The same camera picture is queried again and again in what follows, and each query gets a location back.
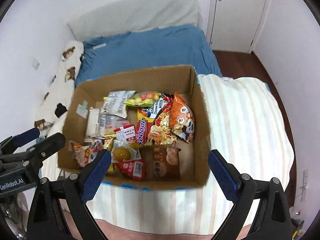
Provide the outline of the pale orange panda snack pack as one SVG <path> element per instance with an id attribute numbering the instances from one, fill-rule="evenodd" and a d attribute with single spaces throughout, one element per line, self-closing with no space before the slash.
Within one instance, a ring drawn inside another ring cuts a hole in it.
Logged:
<path id="1" fill-rule="evenodd" d="M 78 165 L 85 167 L 93 162 L 97 154 L 103 149 L 103 141 L 101 139 L 94 139 L 90 145 L 71 142 L 71 147 Z"/>

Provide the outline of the orange jelly cup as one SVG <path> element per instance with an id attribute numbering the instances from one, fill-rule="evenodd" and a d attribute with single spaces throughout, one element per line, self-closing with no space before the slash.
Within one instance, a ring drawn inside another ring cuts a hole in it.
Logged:
<path id="1" fill-rule="evenodd" d="M 113 142 L 111 151 L 112 163 L 141 160 L 140 151 L 132 148 L 129 144 L 117 139 Z"/>

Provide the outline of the white green snack pack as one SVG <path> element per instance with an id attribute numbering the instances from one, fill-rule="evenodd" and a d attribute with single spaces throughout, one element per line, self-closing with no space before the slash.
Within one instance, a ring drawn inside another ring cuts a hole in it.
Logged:
<path id="1" fill-rule="evenodd" d="M 125 102 L 135 94 L 135 90 L 120 90 L 109 92 L 108 96 L 103 98 L 104 104 L 100 110 L 101 114 L 116 115 L 121 118 L 127 118 Z"/>

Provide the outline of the small red snack packet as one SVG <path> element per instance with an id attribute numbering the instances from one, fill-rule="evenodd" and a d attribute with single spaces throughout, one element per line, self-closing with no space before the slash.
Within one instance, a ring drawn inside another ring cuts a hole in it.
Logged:
<path id="1" fill-rule="evenodd" d="M 115 163 L 120 173 L 128 179 L 142 181 L 146 176 L 146 163 L 144 160 L 133 160 Z"/>

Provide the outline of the colourful candy ball bag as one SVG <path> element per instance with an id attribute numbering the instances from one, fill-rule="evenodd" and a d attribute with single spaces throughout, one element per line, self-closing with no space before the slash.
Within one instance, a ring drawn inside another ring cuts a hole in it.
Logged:
<path id="1" fill-rule="evenodd" d="M 151 107 L 161 95 L 160 92 L 140 92 L 131 96 L 124 104 L 131 107 Z"/>

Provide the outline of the white wafer snack pack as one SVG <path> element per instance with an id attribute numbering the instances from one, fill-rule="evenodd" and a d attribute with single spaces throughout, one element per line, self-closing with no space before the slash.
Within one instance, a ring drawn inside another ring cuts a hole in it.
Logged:
<path id="1" fill-rule="evenodd" d="M 99 108 L 90 108 L 88 119 L 87 119 L 87 129 L 84 138 L 84 143 L 88 143 L 90 139 L 97 137 L 99 129 Z"/>

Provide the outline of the bear print long pillow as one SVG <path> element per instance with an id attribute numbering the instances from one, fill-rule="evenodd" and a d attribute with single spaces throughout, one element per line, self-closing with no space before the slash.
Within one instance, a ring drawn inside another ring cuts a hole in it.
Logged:
<path id="1" fill-rule="evenodd" d="M 69 41 L 62 52 L 57 72 L 35 115 L 34 126 L 40 130 L 41 138 L 48 135 L 53 124 L 68 110 L 83 54 L 84 45 L 79 41 Z"/>

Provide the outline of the pink bread yellow pack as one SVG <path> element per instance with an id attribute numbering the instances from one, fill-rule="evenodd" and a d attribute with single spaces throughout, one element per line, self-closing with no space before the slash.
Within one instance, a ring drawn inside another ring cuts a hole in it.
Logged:
<path id="1" fill-rule="evenodd" d="M 114 130 L 129 125 L 130 122 L 117 115 L 100 114 L 98 122 L 98 135 L 114 134 Z"/>

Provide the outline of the red stick snack pack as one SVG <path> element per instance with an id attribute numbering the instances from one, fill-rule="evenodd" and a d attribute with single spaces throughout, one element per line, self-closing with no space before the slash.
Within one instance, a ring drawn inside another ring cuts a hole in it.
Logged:
<path id="1" fill-rule="evenodd" d="M 114 130 L 116 139 L 121 142 L 130 144 L 136 139 L 136 129 L 133 124 L 121 126 Z"/>

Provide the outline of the white striped blanket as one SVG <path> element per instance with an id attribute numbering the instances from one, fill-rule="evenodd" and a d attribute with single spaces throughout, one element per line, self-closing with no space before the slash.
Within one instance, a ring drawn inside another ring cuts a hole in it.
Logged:
<path id="1" fill-rule="evenodd" d="M 106 176 L 87 203 L 92 216 L 117 227 L 156 235 L 212 235 L 227 217 L 232 202 L 220 189 L 208 166 L 208 153 L 218 150 L 240 173 L 255 180 L 276 177 L 283 187 L 290 180 L 293 148 L 283 116 L 266 84 L 253 77 L 225 80 L 196 74 L 191 66 L 140 69 L 83 82 L 69 96 L 69 110 L 50 130 L 66 137 L 65 147 L 46 159 L 43 177 L 80 172 L 71 143 L 83 143 L 88 110 L 99 108 L 112 91 L 179 93 L 195 116 L 192 142 L 177 141 L 180 149 L 178 181 L 154 181 L 153 157 L 146 161 L 144 180 L 117 172 Z"/>

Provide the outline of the yellow red instant noodle pack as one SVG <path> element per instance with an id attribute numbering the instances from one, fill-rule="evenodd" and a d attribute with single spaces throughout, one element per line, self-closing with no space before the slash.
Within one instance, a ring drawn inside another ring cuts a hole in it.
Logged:
<path id="1" fill-rule="evenodd" d="M 151 107 L 139 107 L 135 143 L 142 146 L 176 146 L 177 137 L 170 128 L 170 111 L 174 96 L 161 95 Z"/>

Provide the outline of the white stick on bed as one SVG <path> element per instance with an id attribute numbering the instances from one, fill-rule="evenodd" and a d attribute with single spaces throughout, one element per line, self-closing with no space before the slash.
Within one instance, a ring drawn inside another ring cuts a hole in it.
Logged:
<path id="1" fill-rule="evenodd" d="M 96 49 L 99 49 L 99 48 L 103 48 L 103 47 L 105 47 L 105 46 L 106 46 L 106 43 L 102 43 L 102 44 L 93 46 L 92 49 L 93 49 L 93 50 L 96 50 Z"/>

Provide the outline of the brown shrimp snack pack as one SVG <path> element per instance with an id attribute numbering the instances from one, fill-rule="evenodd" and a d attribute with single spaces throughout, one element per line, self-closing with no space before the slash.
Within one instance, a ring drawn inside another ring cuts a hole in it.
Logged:
<path id="1" fill-rule="evenodd" d="M 177 181 L 180 175 L 181 149 L 173 146 L 147 147 L 143 150 L 148 180 Z"/>

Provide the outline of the grey white headboard cushion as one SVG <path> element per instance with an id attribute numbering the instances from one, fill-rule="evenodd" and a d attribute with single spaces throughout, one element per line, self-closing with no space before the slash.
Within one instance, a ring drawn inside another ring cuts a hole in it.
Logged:
<path id="1" fill-rule="evenodd" d="M 79 41 L 184 24 L 202 25 L 198 0 L 118 0 L 68 22 Z"/>

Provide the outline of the blue bed sheet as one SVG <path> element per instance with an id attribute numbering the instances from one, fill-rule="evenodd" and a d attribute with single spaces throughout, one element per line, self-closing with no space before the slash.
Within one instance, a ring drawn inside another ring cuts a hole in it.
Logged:
<path id="1" fill-rule="evenodd" d="M 106 46 L 92 49 L 102 43 Z M 159 66 L 191 65 L 197 74 L 222 76 L 204 32 L 192 24 L 99 36 L 83 45 L 76 86 L 106 75 Z"/>

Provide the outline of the white door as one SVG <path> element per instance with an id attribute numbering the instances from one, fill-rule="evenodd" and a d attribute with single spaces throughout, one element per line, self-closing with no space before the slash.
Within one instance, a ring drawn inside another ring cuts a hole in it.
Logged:
<path id="1" fill-rule="evenodd" d="M 251 53 L 270 0 L 211 0 L 207 41 L 212 50 Z"/>

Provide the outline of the white wall socket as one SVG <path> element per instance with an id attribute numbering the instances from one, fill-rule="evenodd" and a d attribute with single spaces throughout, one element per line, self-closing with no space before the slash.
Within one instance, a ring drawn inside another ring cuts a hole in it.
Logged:
<path id="1" fill-rule="evenodd" d="M 38 70 L 39 66 L 40 66 L 40 63 L 39 61 L 36 59 L 36 58 L 33 58 L 32 59 L 32 62 L 31 62 L 31 65 L 32 67 L 35 69 L 35 70 Z"/>

